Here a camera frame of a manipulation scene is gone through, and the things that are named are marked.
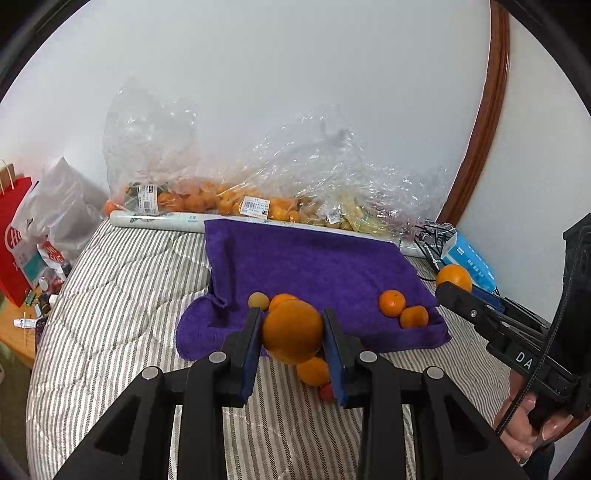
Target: barcode sticker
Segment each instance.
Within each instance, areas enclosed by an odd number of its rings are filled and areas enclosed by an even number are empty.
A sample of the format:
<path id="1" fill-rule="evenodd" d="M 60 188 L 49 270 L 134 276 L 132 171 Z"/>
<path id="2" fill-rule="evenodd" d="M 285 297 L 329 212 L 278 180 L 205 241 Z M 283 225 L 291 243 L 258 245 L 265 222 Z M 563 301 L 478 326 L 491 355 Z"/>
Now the barcode sticker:
<path id="1" fill-rule="evenodd" d="M 334 225 L 336 223 L 342 222 L 343 218 L 339 212 L 331 212 L 326 216 L 326 221 L 331 225 Z"/>
<path id="2" fill-rule="evenodd" d="M 240 207 L 241 215 L 247 217 L 262 218 L 266 220 L 269 216 L 269 200 L 258 199 L 256 197 L 244 197 L 242 207 Z"/>
<path id="3" fill-rule="evenodd" d="M 138 187 L 138 210 L 149 215 L 158 215 L 158 185 Z"/>

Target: orange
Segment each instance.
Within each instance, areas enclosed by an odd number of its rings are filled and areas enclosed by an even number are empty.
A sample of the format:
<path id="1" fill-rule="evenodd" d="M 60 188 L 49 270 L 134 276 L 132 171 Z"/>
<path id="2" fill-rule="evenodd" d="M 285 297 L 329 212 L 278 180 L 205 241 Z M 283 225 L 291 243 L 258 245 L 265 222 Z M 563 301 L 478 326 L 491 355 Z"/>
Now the orange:
<path id="1" fill-rule="evenodd" d="M 220 213 L 220 215 L 231 215 L 233 206 L 233 199 L 221 199 L 219 204 L 217 205 L 217 210 Z"/>
<path id="2" fill-rule="evenodd" d="M 217 185 L 217 183 L 214 183 L 212 181 L 204 181 L 201 185 L 201 191 L 202 192 L 208 192 L 208 193 L 216 193 L 217 192 L 217 188 L 219 187 Z"/>
<path id="3" fill-rule="evenodd" d="M 121 210 L 121 208 L 115 202 L 107 200 L 105 206 L 103 207 L 103 213 L 106 216 L 109 216 L 114 210 Z"/>
<path id="4" fill-rule="evenodd" d="M 178 193 L 162 192 L 158 195 L 158 208 L 165 212 L 182 212 L 184 201 Z"/>
<path id="5" fill-rule="evenodd" d="M 203 213 L 206 210 L 203 195 L 191 194 L 184 200 L 185 210 L 192 213 Z"/>
<path id="6" fill-rule="evenodd" d="M 311 387 L 321 387 L 330 382 L 329 365 L 317 356 L 295 366 L 297 376 Z"/>
<path id="7" fill-rule="evenodd" d="M 240 209 L 242 208 L 242 202 L 244 202 L 244 197 L 239 196 L 235 201 L 234 205 L 232 205 L 232 214 L 235 216 L 240 215 Z"/>
<path id="8" fill-rule="evenodd" d="M 406 299 L 398 290 L 386 290 L 378 299 L 378 308 L 386 317 L 397 317 L 406 307 Z"/>
<path id="9" fill-rule="evenodd" d="M 446 281 L 450 281 L 466 291 L 472 291 L 470 274 L 464 267 L 460 267 L 459 265 L 446 265 L 439 271 L 435 285 L 439 286 Z"/>
<path id="10" fill-rule="evenodd" d="M 272 198 L 269 201 L 269 207 L 277 206 L 284 210 L 295 210 L 296 209 L 296 201 L 295 198 Z"/>
<path id="11" fill-rule="evenodd" d="M 204 191 L 201 195 L 205 201 L 206 210 L 217 208 L 220 199 L 215 193 Z"/>
<path id="12" fill-rule="evenodd" d="M 236 189 L 230 189 L 230 190 L 226 190 L 225 192 L 219 194 L 219 196 L 222 200 L 234 201 L 234 199 L 236 199 L 236 197 L 238 197 L 238 193 L 236 192 Z"/>
<path id="13" fill-rule="evenodd" d="M 223 194 L 224 192 L 227 192 L 228 190 L 230 190 L 231 188 L 233 188 L 232 185 L 228 185 L 227 183 L 222 183 L 221 185 L 219 185 L 216 189 L 216 193 L 218 195 Z"/>
<path id="14" fill-rule="evenodd" d="M 269 297 L 260 291 L 256 291 L 248 297 L 248 307 L 250 309 L 266 310 L 269 308 Z"/>
<path id="15" fill-rule="evenodd" d="M 402 328 L 425 327 L 429 323 L 429 313 L 425 307 L 417 305 L 404 309 L 398 320 Z"/>
<path id="16" fill-rule="evenodd" d="M 295 297 L 289 293 L 280 293 L 279 295 L 275 295 L 269 304 L 269 312 L 277 307 L 282 301 L 286 300 L 298 300 L 298 297 Z"/>
<path id="17" fill-rule="evenodd" d="M 287 365 L 307 362 L 322 345 L 323 324 L 316 309 L 301 300 L 282 301 L 262 324 L 262 344 Z"/>
<path id="18" fill-rule="evenodd" d="M 290 214 L 279 205 L 269 205 L 269 220 L 281 220 L 286 222 L 290 219 Z"/>
<path id="19" fill-rule="evenodd" d="M 292 223 L 300 223 L 300 214 L 299 214 L 299 212 L 296 212 L 295 210 L 291 210 L 291 211 L 289 211 L 287 213 L 289 214 L 290 222 L 292 222 Z"/>
<path id="20" fill-rule="evenodd" d="M 174 191 L 180 194 L 197 194 L 199 189 L 199 181 L 194 177 L 186 177 L 178 179 L 174 183 Z"/>
<path id="21" fill-rule="evenodd" d="M 267 199 L 267 197 L 261 195 L 261 192 L 259 192 L 256 188 L 253 187 L 247 187 L 242 191 L 242 194 L 245 197 L 256 197 L 258 199 Z"/>

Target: black cable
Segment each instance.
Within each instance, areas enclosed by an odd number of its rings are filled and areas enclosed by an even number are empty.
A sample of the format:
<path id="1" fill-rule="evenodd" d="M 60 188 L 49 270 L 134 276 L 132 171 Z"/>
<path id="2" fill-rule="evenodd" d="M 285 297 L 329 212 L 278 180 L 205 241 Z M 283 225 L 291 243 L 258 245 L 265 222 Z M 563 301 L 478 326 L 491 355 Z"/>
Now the black cable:
<path id="1" fill-rule="evenodd" d="M 418 272 L 417 272 L 417 277 L 420 278 L 421 280 L 424 280 L 424 281 L 437 281 L 436 278 L 425 278 L 425 277 L 422 277 L 421 275 L 418 274 Z"/>
<path id="2" fill-rule="evenodd" d="M 577 249 L 574 252 L 575 259 L 577 259 L 579 257 L 580 250 L 581 250 L 581 244 L 579 242 L 579 244 L 577 245 Z M 503 433 L 503 431 L 505 430 L 505 428 L 507 427 L 507 425 L 509 424 L 509 422 L 513 418 L 513 415 L 515 414 L 515 412 L 517 411 L 517 409 L 521 405 L 521 402 L 523 402 L 523 399 L 525 398 L 527 393 L 531 390 L 531 387 L 534 385 L 535 379 L 537 378 L 538 374 L 540 373 L 540 370 L 544 366 L 545 360 L 548 357 L 548 354 L 550 353 L 550 348 L 552 347 L 552 343 L 554 342 L 554 338 L 558 334 L 558 328 L 560 327 L 560 323 L 562 323 L 562 319 L 564 317 L 564 312 L 566 310 L 566 306 L 569 303 L 570 289 L 573 285 L 574 271 L 576 270 L 576 267 L 577 266 L 573 264 L 573 267 L 570 270 L 569 282 L 566 286 L 566 290 L 564 291 L 564 298 L 560 304 L 560 311 L 558 312 L 558 316 L 556 317 L 556 320 L 552 322 L 552 326 L 550 327 L 550 331 L 548 332 L 548 336 L 546 337 L 546 340 L 544 342 L 542 356 L 540 357 L 540 361 L 538 361 L 538 363 L 535 366 L 534 370 L 532 371 L 531 375 L 528 377 L 527 382 L 525 382 L 525 385 L 523 387 L 521 387 L 521 389 L 519 390 L 519 392 L 517 393 L 517 395 L 515 396 L 515 398 L 511 402 L 511 405 L 509 405 L 509 408 L 507 409 L 507 411 L 503 415 L 503 418 L 501 419 L 501 421 L 499 422 L 499 424 L 497 425 L 497 427 L 495 429 L 495 433 L 499 437 L 501 436 L 501 434 Z"/>
<path id="3" fill-rule="evenodd" d="M 447 232 L 447 233 L 451 233 L 452 232 L 450 229 L 443 228 L 442 226 L 436 226 L 436 225 L 429 225 L 427 228 L 433 228 L 434 230 L 441 230 L 441 231 Z"/>
<path id="4" fill-rule="evenodd" d="M 423 232 L 428 233 L 429 235 L 432 235 L 433 233 L 430 232 L 429 230 L 427 230 L 427 228 L 423 227 L 422 225 L 415 225 L 415 228 L 418 228 L 419 230 L 422 230 Z"/>
<path id="5" fill-rule="evenodd" d="M 417 241 L 417 240 L 415 240 L 414 243 L 418 247 L 418 249 L 421 251 L 421 253 L 424 255 L 425 259 L 429 262 L 429 266 L 431 267 L 431 269 L 433 270 L 433 272 L 435 274 L 438 274 L 439 273 L 439 269 L 437 268 L 437 265 L 433 263 L 433 262 L 435 262 L 435 259 L 434 258 L 431 258 L 431 256 L 424 249 L 424 247 L 426 247 L 431 252 L 433 252 L 433 250 L 430 248 L 430 246 L 428 246 L 425 242 Z"/>
<path id="6" fill-rule="evenodd" d="M 439 253 L 439 257 L 441 258 L 441 255 L 443 253 L 443 235 L 435 235 L 435 246 L 437 247 L 437 251 Z"/>
<path id="7" fill-rule="evenodd" d="M 427 243 L 425 243 L 425 246 L 439 259 L 441 259 L 441 254 L 438 252 L 438 250 L 434 249 L 432 245 L 429 245 Z"/>

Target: bed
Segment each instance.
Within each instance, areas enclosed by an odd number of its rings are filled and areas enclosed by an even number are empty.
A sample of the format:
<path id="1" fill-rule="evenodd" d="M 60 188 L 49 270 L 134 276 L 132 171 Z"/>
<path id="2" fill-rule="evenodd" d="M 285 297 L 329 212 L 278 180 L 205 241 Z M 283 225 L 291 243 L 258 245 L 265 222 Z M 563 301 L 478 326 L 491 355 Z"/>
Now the bed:
<path id="1" fill-rule="evenodd" d="M 425 260 L 409 258 L 423 277 Z M 207 292 L 209 262 L 200 233 L 116 228 L 105 221 L 81 255 L 47 323 L 31 377 L 27 450 L 32 480 L 53 478 L 66 458 L 139 372 L 190 365 L 175 349 L 185 308 Z M 433 283 L 426 283 L 433 290 Z M 444 308 L 452 340 L 434 350 L 388 353 L 396 366 L 442 367 L 492 421 L 508 390 L 507 368 Z M 176 477 L 177 408 L 168 477 Z M 352 479 L 361 411 L 322 402 L 293 368 L 261 358 L 244 409 L 226 408 L 228 478 Z M 414 478 L 410 412 L 407 471 Z"/>

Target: white wall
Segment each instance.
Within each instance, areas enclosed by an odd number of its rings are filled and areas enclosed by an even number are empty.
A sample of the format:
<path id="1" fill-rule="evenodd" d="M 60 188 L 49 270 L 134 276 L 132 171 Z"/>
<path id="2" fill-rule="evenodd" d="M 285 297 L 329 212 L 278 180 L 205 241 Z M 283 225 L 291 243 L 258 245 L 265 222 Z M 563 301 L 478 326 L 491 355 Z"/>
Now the white wall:
<path id="1" fill-rule="evenodd" d="M 478 111 L 488 0 L 92 0 L 0 104 L 0 158 L 36 176 L 62 155 L 106 186 L 105 115 L 134 75 L 202 106 L 206 155 L 338 103 L 368 161 L 458 168 Z"/>
<path id="2" fill-rule="evenodd" d="M 591 212 L 591 118 L 544 47 L 511 19 L 501 121 L 459 223 L 502 294 L 552 320 L 562 289 L 562 233 Z"/>

